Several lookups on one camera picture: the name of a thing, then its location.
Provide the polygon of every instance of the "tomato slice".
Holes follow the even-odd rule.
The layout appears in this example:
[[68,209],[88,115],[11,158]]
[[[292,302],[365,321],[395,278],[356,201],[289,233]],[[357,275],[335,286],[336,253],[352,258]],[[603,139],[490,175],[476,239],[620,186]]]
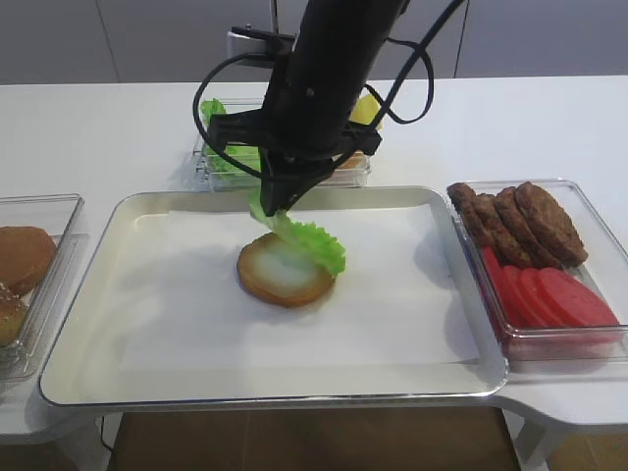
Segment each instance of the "tomato slice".
[[525,323],[530,327],[536,328],[551,327],[548,321],[546,321],[543,316],[538,314],[521,294],[521,290],[519,289],[521,270],[512,265],[506,265],[502,268],[502,270],[504,274],[504,282],[512,293],[514,302],[519,308],[519,312],[523,316]]
[[481,253],[482,259],[484,260],[484,266],[486,267],[487,272],[489,272],[489,276],[491,277],[497,297],[499,298],[499,302],[501,303],[508,322],[517,328],[526,327],[527,324],[525,319],[519,312],[514,296],[505,283],[503,271],[501,270],[493,250],[490,247],[482,247]]
[[539,294],[539,270],[536,268],[524,269],[519,275],[517,285],[528,305],[538,316],[543,317],[548,326],[567,327],[569,325],[569,321],[561,319],[541,298]]
[[618,326],[610,308],[594,292],[555,268],[539,272],[539,295],[571,326]]

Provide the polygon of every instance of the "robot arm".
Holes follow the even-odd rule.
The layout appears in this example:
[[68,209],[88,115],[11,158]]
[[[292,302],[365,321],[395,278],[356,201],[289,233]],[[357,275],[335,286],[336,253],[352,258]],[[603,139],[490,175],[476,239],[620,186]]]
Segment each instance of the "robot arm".
[[[357,150],[366,155],[377,150],[381,138],[376,126],[384,113],[368,126],[348,118],[408,2],[309,0],[296,38],[233,28],[265,45],[261,54],[241,56],[273,68],[263,105],[214,116],[205,130],[197,109],[206,80],[194,100],[194,120],[207,144],[223,157],[228,157],[228,144],[258,147],[262,172],[255,176],[261,179],[261,203],[268,216],[288,210]],[[462,2],[451,2],[445,22]]]

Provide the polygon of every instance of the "plastic container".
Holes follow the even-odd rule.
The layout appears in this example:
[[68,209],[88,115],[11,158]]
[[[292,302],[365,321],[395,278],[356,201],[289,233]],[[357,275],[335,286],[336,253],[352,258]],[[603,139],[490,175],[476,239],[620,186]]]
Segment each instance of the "plastic container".
[[[580,187],[562,180],[531,181],[547,190],[571,217],[574,227],[589,252],[587,261],[569,274],[592,289],[611,308],[620,326],[562,329],[512,326],[498,301],[479,250],[454,213],[454,222],[467,252],[497,338],[510,360],[560,360],[592,358],[628,358],[628,255],[610,232],[602,217]],[[497,194],[508,186],[523,182],[467,182],[477,193]]]
[[[259,99],[221,99],[228,113],[239,113],[262,106]],[[209,146],[199,136],[192,151],[198,187],[210,191],[224,191],[256,187],[259,181],[245,172],[224,162],[213,154]],[[237,159],[248,165],[259,165],[257,152],[238,154]],[[334,174],[319,186],[362,187],[371,173],[370,157],[356,152]]]
[[44,327],[78,253],[74,234],[83,200],[77,194],[0,198],[0,227],[34,226],[46,231],[57,249],[41,282],[22,300],[27,306],[15,340],[0,347],[0,380],[32,374]]

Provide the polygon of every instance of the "white table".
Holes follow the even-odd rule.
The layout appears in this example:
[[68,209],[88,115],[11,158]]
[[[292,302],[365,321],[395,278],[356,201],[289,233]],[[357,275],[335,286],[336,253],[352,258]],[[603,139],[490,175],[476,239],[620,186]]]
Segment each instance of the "white table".
[[[386,91],[390,83],[374,85]],[[265,87],[217,83],[207,96],[258,98]],[[83,271],[118,201],[140,191],[192,189],[195,89],[188,83],[0,86],[0,195],[80,193],[91,236]],[[409,82],[394,103],[397,113],[415,115],[424,90],[424,81]],[[426,119],[411,127],[385,122],[369,184],[445,191],[463,180],[563,177],[583,188],[628,247],[626,204],[616,190],[628,170],[626,123],[628,77],[439,80]],[[52,322],[58,328],[60,321]],[[563,434],[628,431],[626,367],[616,367],[612,381],[535,382],[513,373],[500,392],[473,403],[533,419],[515,443],[536,466]],[[47,406],[36,375],[5,389],[0,443],[55,440],[93,419]]]

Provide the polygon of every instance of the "gray wall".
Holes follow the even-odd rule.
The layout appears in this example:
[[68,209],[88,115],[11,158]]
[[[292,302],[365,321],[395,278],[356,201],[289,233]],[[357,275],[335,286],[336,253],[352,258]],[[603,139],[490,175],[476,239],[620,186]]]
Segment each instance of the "gray wall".
[[[0,83],[199,81],[225,58],[230,26],[270,28],[270,2],[2,0]],[[295,32],[306,0],[277,2],[281,31]],[[447,2],[412,0],[393,37],[419,39]],[[440,78],[609,75],[628,74],[627,47],[626,0],[470,0],[430,52]],[[407,54],[385,46],[372,78],[394,77]]]

